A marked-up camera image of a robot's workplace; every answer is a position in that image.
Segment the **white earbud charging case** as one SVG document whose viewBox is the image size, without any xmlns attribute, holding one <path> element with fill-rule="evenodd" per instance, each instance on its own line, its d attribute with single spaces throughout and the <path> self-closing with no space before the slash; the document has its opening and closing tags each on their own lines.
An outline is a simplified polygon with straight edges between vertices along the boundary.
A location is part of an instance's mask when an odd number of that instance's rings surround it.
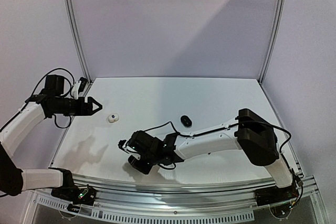
<svg viewBox="0 0 336 224">
<path fill-rule="evenodd" d="M 118 121 L 119 118 L 120 118 L 119 115 L 117 113 L 115 113 L 115 114 L 110 114 L 107 119 L 108 119 L 109 123 L 114 123 L 114 122 Z"/>
</svg>

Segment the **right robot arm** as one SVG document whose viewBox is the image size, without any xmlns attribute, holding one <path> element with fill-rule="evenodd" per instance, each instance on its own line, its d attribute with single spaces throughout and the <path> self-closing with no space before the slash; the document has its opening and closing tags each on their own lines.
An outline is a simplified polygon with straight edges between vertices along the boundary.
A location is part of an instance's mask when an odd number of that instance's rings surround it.
<svg viewBox="0 0 336 224">
<path fill-rule="evenodd" d="M 138 130 L 128 140 L 120 140 L 118 147 L 130 155 L 129 164 L 145 175 L 154 166 L 174 170 L 178 163 L 200 155 L 241 150 L 250 163 L 266 169 L 276 184 L 271 196 L 282 201 L 291 194 L 294 174 L 283 155 L 283 145 L 278 144 L 276 130 L 289 133 L 250 109 L 240 109 L 227 123 L 189 133 L 175 130 L 162 140 L 148 130 Z"/>
</svg>

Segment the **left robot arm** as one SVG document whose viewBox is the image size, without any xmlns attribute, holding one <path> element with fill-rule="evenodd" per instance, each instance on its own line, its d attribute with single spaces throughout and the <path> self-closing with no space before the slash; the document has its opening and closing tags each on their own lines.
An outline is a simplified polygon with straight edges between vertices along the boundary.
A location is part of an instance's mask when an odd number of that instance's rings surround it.
<svg viewBox="0 0 336 224">
<path fill-rule="evenodd" d="M 67 200 L 78 195 L 72 173 L 62 168 L 21 169 L 12 158 L 22 141 L 45 119 L 63 115 L 70 119 L 92 116 L 103 109 L 93 97 L 81 97 L 87 80 L 70 80 L 69 90 L 64 91 L 68 78 L 49 72 L 42 77 L 44 87 L 25 100 L 23 106 L 1 127 L 1 192 L 17 196 L 33 189 L 57 189 Z"/>
</svg>

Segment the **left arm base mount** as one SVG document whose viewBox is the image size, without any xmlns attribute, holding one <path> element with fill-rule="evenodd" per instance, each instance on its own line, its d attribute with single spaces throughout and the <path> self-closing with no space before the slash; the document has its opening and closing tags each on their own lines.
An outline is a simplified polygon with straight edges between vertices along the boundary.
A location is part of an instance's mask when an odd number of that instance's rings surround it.
<svg viewBox="0 0 336 224">
<path fill-rule="evenodd" d="M 72 202 L 74 205 L 93 206 L 97 192 L 98 191 L 90 185 L 72 185 L 53 188 L 51 195 L 55 198 Z"/>
</svg>

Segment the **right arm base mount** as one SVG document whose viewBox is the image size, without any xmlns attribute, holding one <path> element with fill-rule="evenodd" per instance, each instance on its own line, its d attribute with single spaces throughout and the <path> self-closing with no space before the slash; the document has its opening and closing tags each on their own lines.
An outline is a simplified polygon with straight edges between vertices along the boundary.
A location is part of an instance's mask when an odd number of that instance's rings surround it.
<svg viewBox="0 0 336 224">
<path fill-rule="evenodd" d="M 278 188 L 277 186 L 265 187 L 254 191 L 254 198 L 257 206 L 272 205 L 288 201 L 299 196 L 296 186 Z"/>
</svg>

